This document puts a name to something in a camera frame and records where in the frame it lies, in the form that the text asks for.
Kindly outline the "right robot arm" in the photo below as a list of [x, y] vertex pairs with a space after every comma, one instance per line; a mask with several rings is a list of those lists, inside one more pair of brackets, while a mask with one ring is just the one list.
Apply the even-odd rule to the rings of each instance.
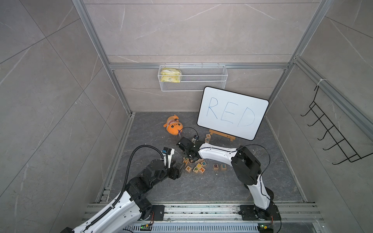
[[192, 160], [210, 159], [233, 168], [237, 179], [247, 187], [254, 200], [253, 205], [240, 207], [243, 220], [281, 220], [278, 207], [274, 204], [274, 193], [264, 185], [261, 163], [247, 146], [224, 148], [186, 137], [182, 137], [177, 146]]

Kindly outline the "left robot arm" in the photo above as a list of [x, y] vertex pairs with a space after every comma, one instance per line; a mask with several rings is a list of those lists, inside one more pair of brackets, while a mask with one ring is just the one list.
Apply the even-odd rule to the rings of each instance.
[[[161, 159], [153, 160], [143, 171], [131, 180], [128, 179], [131, 162], [141, 148], [155, 150]], [[67, 227], [63, 233], [117, 233], [139, 219], [147, 219], [152, 214], [153, 205], [146, 198], [147, 193], [158, 183], [170, 178], [181, 177], [184, 163], [172, 160], [174, 149], [165, 147], [159, 150], [151, 145], [136, 147], [129, 157], [125, 180], [120, 193], [101, 211], [81, 225]]]

